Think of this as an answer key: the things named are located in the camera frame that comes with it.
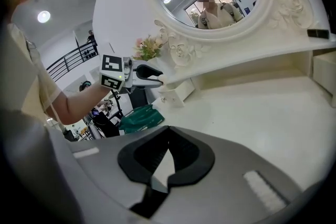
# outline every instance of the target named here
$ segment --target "round light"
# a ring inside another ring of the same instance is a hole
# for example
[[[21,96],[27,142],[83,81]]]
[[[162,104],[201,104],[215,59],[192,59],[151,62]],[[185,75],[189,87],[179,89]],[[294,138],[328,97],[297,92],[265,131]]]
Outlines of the round light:
[[[170,3],[170,1],[171,1],[171,0],[164,0],[163,3],[164,3],[164,4],[168,4],[168,3]]]
[[[42,24],[49,21],[49,19],[50,19],[50,12],[48,12],[46,10],[44,10],[43,12],[40,12],[37,16],[37,20]]]

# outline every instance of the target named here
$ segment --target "white tabletop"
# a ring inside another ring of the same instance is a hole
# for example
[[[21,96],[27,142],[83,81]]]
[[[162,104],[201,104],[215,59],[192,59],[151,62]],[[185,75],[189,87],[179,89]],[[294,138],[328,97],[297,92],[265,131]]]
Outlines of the white tabletop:
[[[308,77],[193,92],[184,108],[153,103],[174,125],[247,146],[302,189],[321,180],[334,151],[336,110]]]

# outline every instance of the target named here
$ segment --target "window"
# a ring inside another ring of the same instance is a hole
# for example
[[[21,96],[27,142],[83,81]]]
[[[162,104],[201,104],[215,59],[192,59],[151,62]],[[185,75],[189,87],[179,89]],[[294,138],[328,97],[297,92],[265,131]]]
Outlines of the window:
[[[215,0],[216,3],[230,3],[234,5],[236,8],[239,9],[240,13],[243,14],[242,10],[240,9],[239,5],[237,4],[236,0]],[[203,11],[203,4],[200,2],[195,1],[192,5],[185,9],[189,18],[194,23],[195,26],[198,24],[198,17],[201,15]]]

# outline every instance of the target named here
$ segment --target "green bag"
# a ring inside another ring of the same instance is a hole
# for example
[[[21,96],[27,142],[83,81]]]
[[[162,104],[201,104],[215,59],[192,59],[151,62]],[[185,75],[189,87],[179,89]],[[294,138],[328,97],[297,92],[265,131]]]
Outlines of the green bag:
[[[134,109],[130,114],[121,119],[119,129],[125,134],[135,133],[158,126],[164,117],[153,108],[152,104]]]

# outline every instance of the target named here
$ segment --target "railing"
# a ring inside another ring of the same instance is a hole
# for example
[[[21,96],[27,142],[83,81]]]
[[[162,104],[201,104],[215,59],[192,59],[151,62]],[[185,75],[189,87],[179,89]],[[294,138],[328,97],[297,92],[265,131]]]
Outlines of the railing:
[[[79,66],[87,60],[92,59],[98,55],[97,43],[95,41],[78,47],[68,54],[59,58],[51,66],[47,68],[51,78],[55,81],[59,80],[70,70]]]

